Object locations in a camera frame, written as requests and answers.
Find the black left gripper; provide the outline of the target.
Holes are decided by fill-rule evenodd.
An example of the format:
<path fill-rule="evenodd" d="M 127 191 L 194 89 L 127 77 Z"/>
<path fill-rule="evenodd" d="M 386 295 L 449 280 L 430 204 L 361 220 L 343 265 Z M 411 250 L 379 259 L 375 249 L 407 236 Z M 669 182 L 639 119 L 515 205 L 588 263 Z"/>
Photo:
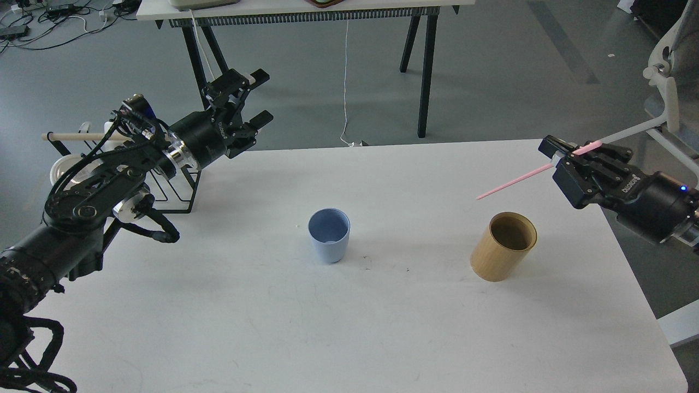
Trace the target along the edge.
<path fill-rule="evenodd" d="M 169 127 L 170 133 L 183 143 L 190 166 L 202 170 L 225 155 L 229 159 L 242 154 L 257 143 L 259 131 L 273 120 L 267 110 L 249 122 L 243 122 L 242 110 L 252 90 L 269 80 L 262 69 L 249 77 L 229 69 L 200 90 L 205 110 L 192 112 Z"/>

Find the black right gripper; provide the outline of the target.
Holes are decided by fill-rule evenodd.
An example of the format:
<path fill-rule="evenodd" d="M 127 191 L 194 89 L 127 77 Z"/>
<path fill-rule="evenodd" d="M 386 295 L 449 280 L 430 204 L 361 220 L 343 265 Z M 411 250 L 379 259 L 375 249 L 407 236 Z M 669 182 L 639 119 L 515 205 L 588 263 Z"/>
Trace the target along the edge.
<path fill-rule="evenodd" d="M 557 164 L 554 181 L 575 209 L 598 204 L 625 227 L 654 243 L 670 238 L 697 244 L 697 190 L 663 172 L 651 176 L 629 164 L 633 150 L 602 144 L 571 155 L 579 145 L 546 136 L 538 150 Z"/>

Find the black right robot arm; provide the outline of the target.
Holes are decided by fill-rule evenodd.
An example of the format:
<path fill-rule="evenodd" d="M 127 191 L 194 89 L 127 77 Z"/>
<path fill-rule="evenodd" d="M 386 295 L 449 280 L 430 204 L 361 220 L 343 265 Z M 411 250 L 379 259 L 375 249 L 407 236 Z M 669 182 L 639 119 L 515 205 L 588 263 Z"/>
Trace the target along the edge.
<path fill-rule="evenodd" d="M 664 172 L 645 174 L 632 150 L 602 144 L 585 153 L 554 136 L 539 151 L 555 162 L 553 180 L 575 209 L 597 204 L 654 243 L 678 239 L 697 252 L 697 190 Z"/>

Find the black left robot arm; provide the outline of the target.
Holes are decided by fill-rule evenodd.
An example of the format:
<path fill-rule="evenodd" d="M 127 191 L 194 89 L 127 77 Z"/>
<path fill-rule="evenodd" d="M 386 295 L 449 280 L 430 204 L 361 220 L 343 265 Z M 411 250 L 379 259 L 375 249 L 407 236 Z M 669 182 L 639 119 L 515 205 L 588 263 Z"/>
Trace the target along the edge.
<path fill-rule="evenodd" d="M 51 373 L 63 342 L 63 326 L 28 313 L 60 281 L 102 270 L 103 254 L 120 229 L 175 243 L 180 234 L 155 209 L 145 182 L 150 172 L 167 179 L 179 170 L 200 171 L 221 156 L 234 158 L 256 144 L 272 120 L 266 110 L 241 117 L 253 89 L 269 80 L 264 70 L 234 69 L 202 89 L 205 109 L 168 126 L 136 94 L 113 112 L 113 122 L 93 150 L 65 171 L 48 194 L 42 225 L 2 252 L 2 387 L 75 392 L 75 383 Z"/>

